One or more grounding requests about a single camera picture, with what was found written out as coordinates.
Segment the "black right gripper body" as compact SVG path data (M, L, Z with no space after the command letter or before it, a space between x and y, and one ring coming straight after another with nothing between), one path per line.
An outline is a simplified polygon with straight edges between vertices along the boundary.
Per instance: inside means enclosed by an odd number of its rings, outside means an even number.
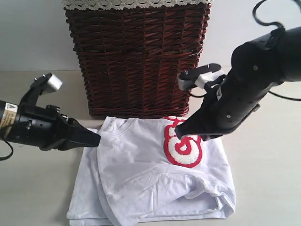
M260 100L261 89L257 85L227 77L204 108L204 114L211 118L214 130L223 136L237 129Z

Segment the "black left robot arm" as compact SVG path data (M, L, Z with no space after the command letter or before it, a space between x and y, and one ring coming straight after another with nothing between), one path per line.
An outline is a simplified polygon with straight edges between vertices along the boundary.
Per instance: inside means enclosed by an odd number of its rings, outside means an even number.
M100 135L83 127L60 108L41 108L22 103L0 102L0 138L3 141L38 147L42 151L66 151L78 147L97 147Z

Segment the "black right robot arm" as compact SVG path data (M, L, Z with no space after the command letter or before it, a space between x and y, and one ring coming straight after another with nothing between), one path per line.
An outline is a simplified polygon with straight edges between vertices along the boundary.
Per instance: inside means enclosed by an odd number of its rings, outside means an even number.
M206 91L199 110L175 133L178 138L199 135L204 141L236 130L259 107L274 86L301 79L301 30L275 29L233 51L228 73L216 63L181 72L180 90Z

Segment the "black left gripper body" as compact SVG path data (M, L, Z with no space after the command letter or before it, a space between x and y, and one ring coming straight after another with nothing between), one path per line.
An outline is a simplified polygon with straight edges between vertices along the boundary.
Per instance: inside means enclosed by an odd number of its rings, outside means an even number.
M70 140L69 129L74 119L61 114L54 105L47 108L35 105L19 105L13 142L38 147L42 151L57 149L66 151L75 148Z

